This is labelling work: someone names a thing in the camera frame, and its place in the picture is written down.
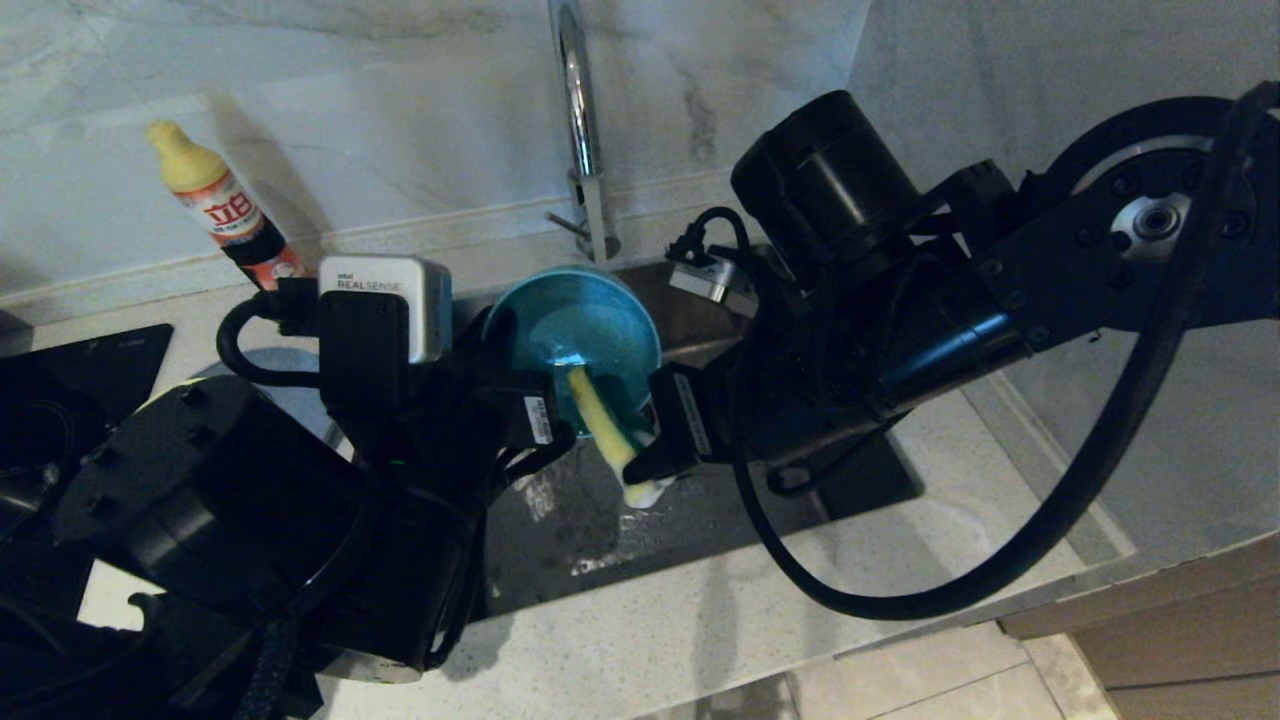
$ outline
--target yellow sponge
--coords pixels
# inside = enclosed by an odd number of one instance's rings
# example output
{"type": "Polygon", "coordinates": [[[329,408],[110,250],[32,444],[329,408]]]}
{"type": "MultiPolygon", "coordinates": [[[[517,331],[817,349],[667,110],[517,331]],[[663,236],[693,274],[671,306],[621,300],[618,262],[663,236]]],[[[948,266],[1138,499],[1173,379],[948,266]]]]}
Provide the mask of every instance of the yellow sponge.
{"type": "MultiPolygon", "coordinates": [[[[631,443],[631,438],[618,427],[617,420],[613,419],[613,414],[609,413],[604,401],[600,400],[600,393],[596,392],[595,384],[591,383],[591,377],[588,375],[585,366],[579,365],[570,370],[568,389],[573,396],[573,402],[577,405],[579,415],[582,416],[582,421],[586,424],[586,429],[595,437],[595,445],[600,448],[600,455],[604,456],[604,461],[609,464],[614,477],[622,483],[622,469],[636,456],[636,448],[631,443]]],[[[658,496],[662,495],[662,491],[668,484],[671,483],[660,480],[648,480],[635,486],[623,483],[622,501],[627,503],[627,507],[653,507],[653,503],[658,501],[658,496]]]]}

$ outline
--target blue bowl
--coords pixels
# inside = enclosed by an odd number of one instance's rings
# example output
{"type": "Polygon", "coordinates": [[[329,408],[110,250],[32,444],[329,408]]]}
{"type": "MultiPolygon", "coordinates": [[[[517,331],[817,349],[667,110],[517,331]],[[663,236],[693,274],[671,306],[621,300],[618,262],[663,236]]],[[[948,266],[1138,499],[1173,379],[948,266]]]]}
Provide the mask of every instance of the blue bowl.
{"type": "Polygon", "coordinates": [[[570,369],[586,365],[602,400],[623,425],[639,424],[649,401],[649,374],[662,364],[658,328],[640,300],[616,277],[580,265],[552,268],[508,290],[485,322],[516,316],[512,366],[550,370],[561,418],[590,437],[568,391],[570,369]]]}

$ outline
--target stovetop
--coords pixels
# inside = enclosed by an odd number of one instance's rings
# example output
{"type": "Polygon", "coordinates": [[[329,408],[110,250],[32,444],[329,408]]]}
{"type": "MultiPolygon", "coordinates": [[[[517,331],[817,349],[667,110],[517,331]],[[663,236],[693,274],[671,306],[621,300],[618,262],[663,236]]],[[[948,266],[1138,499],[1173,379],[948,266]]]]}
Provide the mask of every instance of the stovetop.
{"type": "Polygon", "coordinates": [[[0,594],[74,618],[92,556],[55,546],[81,457],[151,396],[173,325],[0,359],[0,594]]]}

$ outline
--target kitchen sink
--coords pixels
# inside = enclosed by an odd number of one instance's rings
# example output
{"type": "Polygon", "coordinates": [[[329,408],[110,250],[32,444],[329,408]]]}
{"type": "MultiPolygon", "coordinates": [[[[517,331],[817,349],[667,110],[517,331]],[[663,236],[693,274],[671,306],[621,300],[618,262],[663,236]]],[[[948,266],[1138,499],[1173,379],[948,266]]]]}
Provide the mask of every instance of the kitchen sink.
{"type": "MultiPolygon", "coordinates": [[[[748,320],[672,288],[669,264],[622,270],[653,316],[666,360],[703,366],[731,346],[748,320]]],[[[460,300],[465,327],[493,296],[460,300]]],[[[828,521],[818,493],[783,500],[762,493],[780,533],[828,521]]],[[[622,488],[590,439],[541,473],[512,486],[489,511],[488,593],[497,616],[758,542],[728,468],[700,468],[648,510],[622,502],[622,488]]]]}

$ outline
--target chrome faucet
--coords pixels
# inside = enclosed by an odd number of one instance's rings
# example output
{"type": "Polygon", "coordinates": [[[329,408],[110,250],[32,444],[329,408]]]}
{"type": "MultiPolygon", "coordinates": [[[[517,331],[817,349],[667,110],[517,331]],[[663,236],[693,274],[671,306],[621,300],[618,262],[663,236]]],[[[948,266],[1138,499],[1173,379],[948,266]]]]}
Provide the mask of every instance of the chrome faucet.
{"type": "Polygon", "coordinates": [[[568,111],[568,135],[573,168],[568,173],[570,191],[577,208],[577,220],[554,213],[547,219],[577,236],[577,247],[588,258],[603,263],[617,254],[620,242],[612,232],[612,218],[604,192],[600,146],[595,133],[595,109],[591,105],[591,72],[586,59],[586,37],[579,22],[575,0],[548,0],[552,18],[552,40],[559,61],[561,86],[568,111]]]}

